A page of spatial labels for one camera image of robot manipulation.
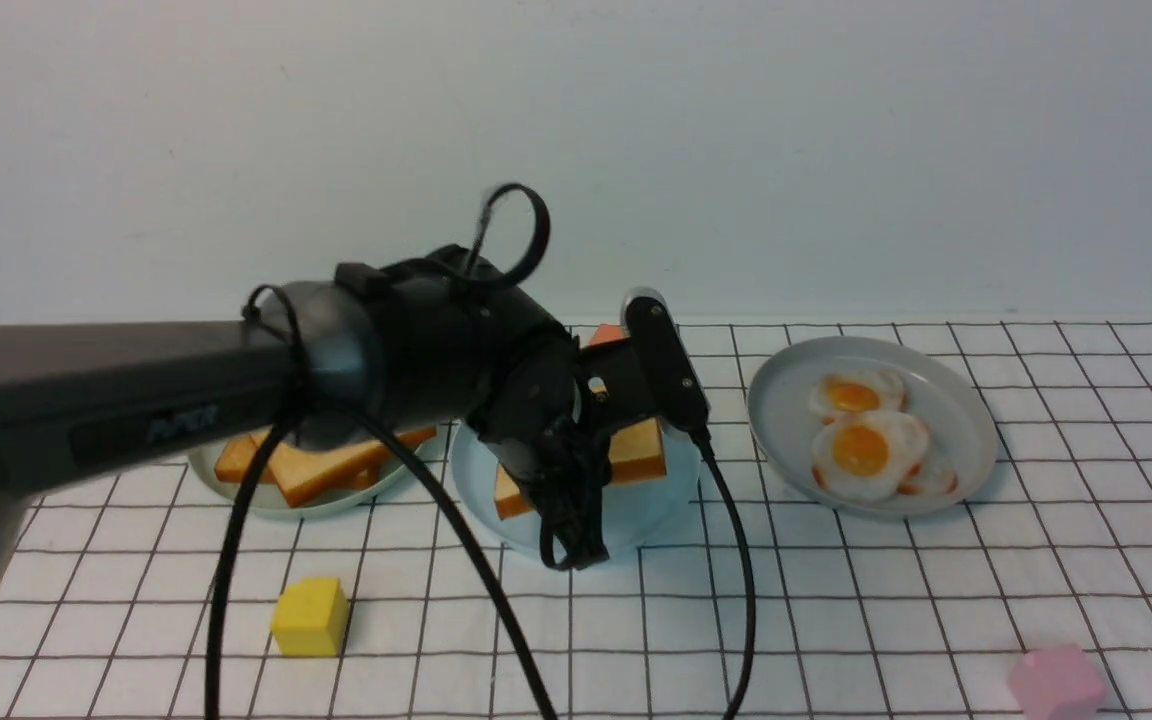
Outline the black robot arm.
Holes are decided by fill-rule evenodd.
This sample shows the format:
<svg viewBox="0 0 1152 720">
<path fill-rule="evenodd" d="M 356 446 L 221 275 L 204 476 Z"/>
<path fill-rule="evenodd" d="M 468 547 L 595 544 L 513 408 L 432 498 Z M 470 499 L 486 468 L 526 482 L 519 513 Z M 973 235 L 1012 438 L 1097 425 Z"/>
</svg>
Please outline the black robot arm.
<svg viewBox="0 0 1152 720">
<path fill-rule="evenodd" d="M 632 336 L 582 348 L 462 247 L 329 282 L 274 288 L 233 323 L 0 325 L 0 582 L 26 503 L 302 414 L 325 452 L 465 420 L 515 473 L 567 552 L 602 561 L 594 483 L 614 432 L 660 416 Z"/>
</svg>

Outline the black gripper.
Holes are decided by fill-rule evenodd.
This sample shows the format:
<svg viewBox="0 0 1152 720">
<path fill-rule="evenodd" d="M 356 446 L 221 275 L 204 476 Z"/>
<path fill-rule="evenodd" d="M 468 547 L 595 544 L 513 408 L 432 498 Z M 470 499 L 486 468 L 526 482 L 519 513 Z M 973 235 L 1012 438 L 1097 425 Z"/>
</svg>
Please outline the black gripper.
<svg viewBox="0 0 1152 720">
<path fill-rule="evenodd" d="M 602 488 L 611 438 L 655 414 L 631 344 L 538 344 L 494 378 L 468 427 L 540 518 L 539 553 L 559 571 L 609 558 Z"/>
</svg>

